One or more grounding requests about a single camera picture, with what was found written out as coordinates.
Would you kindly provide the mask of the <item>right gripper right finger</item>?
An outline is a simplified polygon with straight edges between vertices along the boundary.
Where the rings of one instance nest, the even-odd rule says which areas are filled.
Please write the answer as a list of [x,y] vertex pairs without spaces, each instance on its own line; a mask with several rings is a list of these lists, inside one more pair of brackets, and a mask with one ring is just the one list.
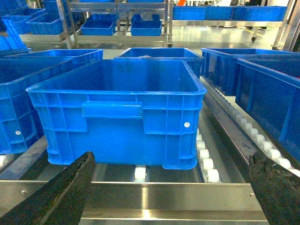
[[254,194],[270,225],[300,223],[300,177],[256,152],[249,159]]

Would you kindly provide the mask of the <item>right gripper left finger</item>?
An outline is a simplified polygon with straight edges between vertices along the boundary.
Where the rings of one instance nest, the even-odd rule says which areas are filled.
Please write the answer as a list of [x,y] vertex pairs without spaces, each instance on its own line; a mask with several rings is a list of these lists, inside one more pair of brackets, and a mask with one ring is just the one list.
[[96,166],[83,153],[34,194],[0,218],[2,225],[77,225],[86,204]]

